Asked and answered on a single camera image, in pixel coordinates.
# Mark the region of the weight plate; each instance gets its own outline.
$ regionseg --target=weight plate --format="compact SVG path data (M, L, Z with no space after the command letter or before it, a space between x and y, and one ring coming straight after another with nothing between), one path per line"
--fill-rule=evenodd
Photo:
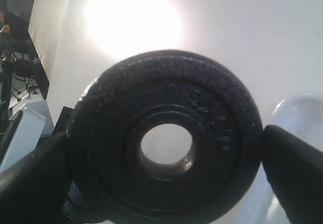
M161 124L192 136L172 165L142 153ZM209 223L250 187L262 126L244 85L197 54L154 51L126 59L84 91L69 125L74 178L100 219L114 223Z

